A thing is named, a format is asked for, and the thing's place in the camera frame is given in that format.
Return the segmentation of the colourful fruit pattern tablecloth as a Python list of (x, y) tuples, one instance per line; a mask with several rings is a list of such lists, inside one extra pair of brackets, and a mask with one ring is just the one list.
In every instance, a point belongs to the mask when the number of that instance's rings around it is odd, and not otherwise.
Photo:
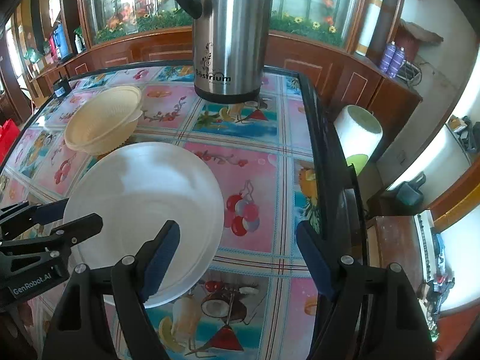
[[(306, 359), (317, 290), (295, 240), (317, 224), (312, 145), (299, 80), (268, 69), (259, 99), (206, 102), (182, 62), (128, 66), (72, 80), (33, 117), (1, 171), (1, 204), (73, 197), (103, 230), (72, 264), (111, 266), (178, 222), (181, 244), (145, 303), (172, 359)], [(66, 144), (83, 105), (108, 89), (142, 95), (135, 131), (109, 154)]]

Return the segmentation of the white spray bottle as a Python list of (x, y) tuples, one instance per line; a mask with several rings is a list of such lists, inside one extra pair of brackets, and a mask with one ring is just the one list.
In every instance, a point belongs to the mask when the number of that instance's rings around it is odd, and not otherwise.
[(81, 37), (78, 34), (75, 34), (75, 45), (76, 51), (78, 54), (82, 53), (84, 50), (83, 42), (81, 41)]

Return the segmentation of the cream ribbed plastic bowl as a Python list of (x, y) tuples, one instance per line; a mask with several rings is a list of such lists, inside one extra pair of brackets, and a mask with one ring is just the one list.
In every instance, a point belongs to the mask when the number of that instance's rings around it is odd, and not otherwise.
[(143, 116), (139, 88), (121, 85), (92, 97), (72, 116), (64, 130), (70, 150), (105, 155), (120, 147), (134, 133)]

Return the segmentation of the stainless steel thermos jug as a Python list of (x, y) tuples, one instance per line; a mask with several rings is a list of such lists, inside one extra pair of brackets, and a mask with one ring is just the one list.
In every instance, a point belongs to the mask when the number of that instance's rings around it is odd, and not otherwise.
[(193, 85), (208, 102), (258, 98), (272, 0), (176, 0), (193, 19)]

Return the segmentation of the purple bottle left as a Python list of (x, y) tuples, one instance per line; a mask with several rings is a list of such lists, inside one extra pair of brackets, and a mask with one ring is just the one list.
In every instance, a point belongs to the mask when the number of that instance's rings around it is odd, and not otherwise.
[(381, 61), (379, 63), (379, 69), (381, 72), (383, 73), (387, 72), (389, 66), (391, 65), (391, 61), (395, 55), (395, 52), (396, 52), (395, 42), (392, 41), (390, 43), (387, 43), (383, 51)]

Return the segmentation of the blue thermos flask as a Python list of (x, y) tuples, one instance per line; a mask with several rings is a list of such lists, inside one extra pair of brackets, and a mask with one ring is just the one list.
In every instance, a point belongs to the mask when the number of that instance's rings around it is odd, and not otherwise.
[(64, 33), (64, 27), (58, 23), (53, 31), (53, 39), (55, 43), (56, 53), (59, 59), (64, 59), (70, 52), (68, 48), (67, 38)]

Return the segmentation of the large white foam bowl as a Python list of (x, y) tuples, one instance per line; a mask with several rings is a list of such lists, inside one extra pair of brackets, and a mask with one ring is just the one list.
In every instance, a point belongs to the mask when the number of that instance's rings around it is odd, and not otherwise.
[(192, 288), (210, 266), (224, 224), (224, 200), (207, 164), (188, 150), (164, 142), (127, 145), (101, 159), (72, 190), (64, 211), (71, 222), (95, 213), (99, 234), (72, 249), (70, 264), (109, 267), (154, 239), (169, 219), (180, 242), (145, 307), (171, 302)]

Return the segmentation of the red gift bag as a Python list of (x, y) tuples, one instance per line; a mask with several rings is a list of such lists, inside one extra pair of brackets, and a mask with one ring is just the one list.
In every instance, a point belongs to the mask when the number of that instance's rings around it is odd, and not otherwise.
[(0, 164), (3, 164), (7, 154), (20, 135), (20, 129), (12, 119), (8, 119), (0, 127)]

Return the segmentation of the purple bottle right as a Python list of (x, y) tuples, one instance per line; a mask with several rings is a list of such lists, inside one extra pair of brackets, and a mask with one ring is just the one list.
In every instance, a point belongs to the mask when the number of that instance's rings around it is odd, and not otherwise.
[(388, 77), (394, 79), (400, 68), (402, 67), (405, 59), (405, 52), (403, 47), (397, 47), (392, 57), (391, 63), (387, 70)]

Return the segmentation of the pink thermos flask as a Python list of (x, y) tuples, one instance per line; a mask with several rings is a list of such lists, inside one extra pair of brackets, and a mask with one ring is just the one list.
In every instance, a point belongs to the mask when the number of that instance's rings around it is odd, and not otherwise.
[(58, 60), (58, 55), (57, 55), (57, 50), (55, 45), (55, 39), (52, 35), (50, 35), (48, 38), (48, 44), (49, 44), (49, 54), (52, 57), (53, 61), (56, 62)]

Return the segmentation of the white paper roll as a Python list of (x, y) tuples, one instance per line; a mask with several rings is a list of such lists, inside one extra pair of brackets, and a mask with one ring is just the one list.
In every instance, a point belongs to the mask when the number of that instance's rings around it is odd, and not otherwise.
[(359, 175), (383, 138), (382, 126), (370, 112), (356, 105), (345, 106), (334, 126), (346, 164), (354, 166)]

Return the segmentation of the purple bottle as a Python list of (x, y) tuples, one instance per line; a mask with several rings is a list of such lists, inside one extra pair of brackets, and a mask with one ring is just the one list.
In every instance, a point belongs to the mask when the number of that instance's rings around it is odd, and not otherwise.
[(381, 72), (383, 73), (387, 72), (389, 66), (391, 65), (391, 61), (395, 55), (395, 52), (396, 52), (395, 42), (392, 41), (390, 43), (387, 43), (383, 51), (381, 61), (379, 63), (379, 69)]
[(400, 68), (402, 67), (405, 59), (405, 52), (403, 47), (397, 47), (392, 57), (391, 63), (387, 70), (388, 77), (394, 79)]

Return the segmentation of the small black electric motor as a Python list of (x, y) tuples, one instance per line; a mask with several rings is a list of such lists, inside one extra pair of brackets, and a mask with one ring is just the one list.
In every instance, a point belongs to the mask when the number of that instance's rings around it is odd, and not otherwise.
[(64, 98), (72, 92), (72, 88), (69, 84), (67, 77), (61, 77), (53, 84), (53, 91), (57, 98)]

